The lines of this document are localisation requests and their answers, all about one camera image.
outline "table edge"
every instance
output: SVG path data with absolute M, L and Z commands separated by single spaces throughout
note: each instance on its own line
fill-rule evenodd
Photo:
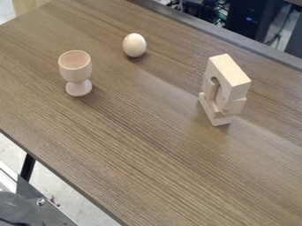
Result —
M 78 188 L 77 185 L 75 185 L 73 182 L 71 182 L 68 178 L 62 176 L 62 174 L 58 173 L 55 169 L 50 167 L 46 162 L 42 161 L 40 158 L 37 158 L 35 154 L 33 154 L 30 150 L 28 150 L 26 147 L 24 147 L 22 144 L 20 144 L 16 139 L 14 139 L 10 134 L 5 132 L 0 128 L 0 133 L 2 133 L 7 139 L 9 139 L 11 142 L 13 142 L 15 145 L 20 147 L 23 151 L 25 151 L 27 154 L 30 154 L 36 161 L 41 163 L 44 167 L 46 167 L 48 170 L 50 170 L 52 173 L 54 173 L 57 177 L 62 179 L 65 183 L 67 183 L 72 189 L 77 191 L 80 195 L 82 195 L 85 199 L 89 200 L 91 203 L 96 205 L 98 208 L 101 209 L 106 215 L 108 215 L 110 218 L 112 218 L 114 221 L 119 223 L 122 226 L 129 226 L 127 223 L 125 223 L 123 220 L 121 220 L 119 217 L 114 215 L 111 211 L 109 211 L 104 205 L 101 203 L 95 201 L 88 193 L 85 191 L 82 191 L 80 188 Z

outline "wooden block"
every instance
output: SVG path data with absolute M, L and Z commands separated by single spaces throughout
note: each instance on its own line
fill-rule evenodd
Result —
M 222 94 L 222 89 L 219 88 L 215 97 L 215 102 L 218 109 L 223 115 L 235 115 L 240 114 L 246 103 L 246 98 L 240 98 L 235 101 L 227 101 Z
M 251 82 L 229 55 L 208 59 L 200 104 L 213 126 L 229 124 L 233 115 L 242 112 Z
M 204 75 L 204 79 L 202 82 L 202 90 L 208 101 L 212 101 L 216 98 L 219 86 L 220 84 L 218 79 L 210 79 L 206 74 Z
M 231 117 L 226 117 L 223 114 L 221 114 L 215 102 L 214 101 L 208 102 L 205 98 L 204 93 L 200 93 L 200 104 L 202 108 L 205 110 L 208 119 L 210 120 L 213 126 L 231 123 Z
M 210 57 L 205 74 L 218 79 L 230 101 L 246 97 L 252 82 L 228 54 Z

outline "black cable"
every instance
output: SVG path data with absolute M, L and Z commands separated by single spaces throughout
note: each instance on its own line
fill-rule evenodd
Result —
M 280 40 L 281 40 L 281 38 L 282 38 L 282 36 L 281 36 L 281 35 L 279 35 L 279 37 L 278 37 L 278 41 L 277 41 L 277 44 L 276 44 L 276 49 L 278 49 L 278 47 L 279 47 L 279 44 L 280 44 Z
M 293 10 L 292 10 L 292 8 L 290 8 L 289 12 L 286 15 L 285 21 L 283 22 L 279 31 L 274 35 L 274 37 L 271 40 L 265 42 L 266 45 L 271 46 L 275 42 L 275 40 L 280 36 L 280 33 L 284 30 L 285 25 L 286 25 L 287 21 L 289 20 L 292 12 L 293 12 Z

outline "table surface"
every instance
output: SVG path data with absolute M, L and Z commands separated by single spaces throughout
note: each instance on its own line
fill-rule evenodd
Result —
M 121 49 L 143 34 L 147 53 Z M 94 90 L 64 92 L 82 49 Z M 125 0 L 60 0 L 0 27 L 0 128 L 124 225 L 301 225 L 302 73 Z M 209 57 L 253 80 L 212 127 L 198 102 Z

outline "equipment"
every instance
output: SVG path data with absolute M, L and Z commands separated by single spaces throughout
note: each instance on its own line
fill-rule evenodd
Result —
M 225 28 L 264 42 L 283 0 L 232 0 Z

